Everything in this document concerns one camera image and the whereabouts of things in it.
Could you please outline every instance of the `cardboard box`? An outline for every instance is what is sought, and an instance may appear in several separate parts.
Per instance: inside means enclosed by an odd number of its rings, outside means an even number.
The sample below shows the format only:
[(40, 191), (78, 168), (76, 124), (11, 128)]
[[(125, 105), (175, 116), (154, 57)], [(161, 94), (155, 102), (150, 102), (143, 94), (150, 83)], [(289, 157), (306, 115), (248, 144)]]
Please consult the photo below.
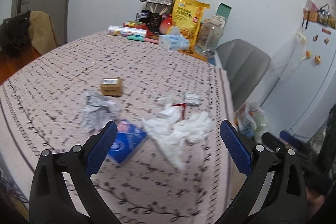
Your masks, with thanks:
[(228, 5), (225, 5), (224, 3), (221, 3), (218, 6), (216, 15), (220, 17), (220, 21), (221, 21), (221, 27), (222, 29), (224, 29), (225, 23), (227, 22), (227, 19), (229, 17), (229, 14), (231, 12), (231, 7)]
[(121, 96), (123, 80), (120, 78), (103, 79), (100, 83), (101, 94), (107, 96)]

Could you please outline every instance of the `blue tissue pack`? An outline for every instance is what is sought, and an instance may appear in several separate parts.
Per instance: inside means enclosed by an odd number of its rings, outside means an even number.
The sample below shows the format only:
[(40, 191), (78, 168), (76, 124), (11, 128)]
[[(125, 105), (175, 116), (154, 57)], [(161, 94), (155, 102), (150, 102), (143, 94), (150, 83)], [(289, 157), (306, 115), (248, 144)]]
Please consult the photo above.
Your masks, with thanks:
[(109, 151), (110, 157), (121, 164), (134, 152), (146, 136), (147, 133), (144, 130), (138, 128), (128, 120), (122, 120), (118, 124), (118, 134)]

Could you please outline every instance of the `crumpled plastic bag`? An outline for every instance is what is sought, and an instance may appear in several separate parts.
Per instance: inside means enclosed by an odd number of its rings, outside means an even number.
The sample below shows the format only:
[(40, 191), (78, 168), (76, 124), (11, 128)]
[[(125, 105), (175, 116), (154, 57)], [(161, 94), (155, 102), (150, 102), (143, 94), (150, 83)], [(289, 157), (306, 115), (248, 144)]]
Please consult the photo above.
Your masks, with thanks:
[(201, 104), (201, 97), (192, 92), (185, 92), (184, 101), (189, 106), (199, 106)]
[(185, 141), (194, 144), (204, 140), (213, 126), (207, 112), (192, 114), (189, 119), (178, 122), (182, 110), (173, 106), (158, 113), (156, 118), (143, 121), (147, 134), (157, 142), (169, 163), (179, 170), (185, 168), (181, 159)]
[(181, 104), (183, 101), (180, 98), (175, 97), (171, 92), (167, 92), (166, 97), (157, 99), (157, 103), (167, 109), (172, 105)]
[(272, 57), (268, 73), (276, 72), (279, 81), (285, 81), (305, 59), (307, 38), (300, 28), (295, 39), (284, 44)]
[(117, 123), (120, 106), (111, 97), (88, 91), (83, 108), (83, 126), (88, 132), (100, 131), (109, 122)]
[(264, 133), (270, 132), (271, 128), (267, 121), (265, 111), (258, 103), (246, 102), (236, 113), (239, 132), (249, 138), (254, 138), (254, 142), (261, 143)]

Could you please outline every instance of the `plastic bottle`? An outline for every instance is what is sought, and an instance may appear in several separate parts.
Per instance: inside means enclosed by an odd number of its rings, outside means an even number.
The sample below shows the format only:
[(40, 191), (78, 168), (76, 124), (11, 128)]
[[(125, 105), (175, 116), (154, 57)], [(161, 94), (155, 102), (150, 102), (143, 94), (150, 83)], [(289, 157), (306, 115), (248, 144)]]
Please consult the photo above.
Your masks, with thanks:
[(212, 16), (208, 22), (202, 24), (194, 49), (195, 52), (207, 58), (212, 58), (222, 35), (223, 29), (219, 17)]

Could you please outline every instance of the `chair backrest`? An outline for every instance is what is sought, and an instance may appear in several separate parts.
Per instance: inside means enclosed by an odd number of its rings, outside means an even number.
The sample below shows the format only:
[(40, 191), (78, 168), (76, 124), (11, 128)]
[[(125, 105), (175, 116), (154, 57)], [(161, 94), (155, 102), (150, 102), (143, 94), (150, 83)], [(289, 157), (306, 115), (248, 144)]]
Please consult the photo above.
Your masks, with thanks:
[(217, 53), (227, 71), (234, 111), (249, 97), (268, 70), (271, 58), (250, 43), (235, 39), (220, 45)]
[(334, 164), (336, 158), (336, 105), (329, 111), (325, 137), (316, 160), (317, 167), (325, 173), (328, 173)]

